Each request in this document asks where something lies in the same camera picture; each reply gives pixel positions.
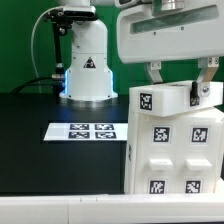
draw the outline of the black table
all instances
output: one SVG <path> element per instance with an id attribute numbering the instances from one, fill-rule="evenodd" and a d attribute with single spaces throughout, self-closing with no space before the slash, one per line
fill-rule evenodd
<path id="1" fill-rule="evenodd" d="M 127 123 L 128 96 L 101 109 L 49 94 L 0 94 L 0 195 L 122 194 L 126 142 L 44 142 L 51 122 Z"/>

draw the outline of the green wall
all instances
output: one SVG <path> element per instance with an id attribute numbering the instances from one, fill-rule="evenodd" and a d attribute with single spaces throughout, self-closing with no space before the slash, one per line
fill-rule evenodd
<path id="1" fill-rule="evenodd" d="M 47 9 L 57 6 L 54 0 L 7 0 L 2 3 L 0 20 L 0 92 L 35 78 L 30 56 L 32 28 L 37 18 Z M 98 7 L 100 19 L 109 30 L 108 65 L 114 72 L 114 88 L 120 94 L 128 94 L 131 86 L 149 84 L 143 64 L 123 65 L 117 54 L 116 18 L 119 10 L 113 7 Z M 62 39 L 65 67 L 70 64 L 70 35 Z M 41 22 L 35 38 L 35 59 L 40 76 L 54 73 L 54 46 L 51 23 Z M 215 80 L 223 81 L 224 60 Z M 199 74 L 196 60 L 165 62 L 161 74 L 165 81 L 196 79 Z M 29 87 L 25 92 L 36 92 Z"/>

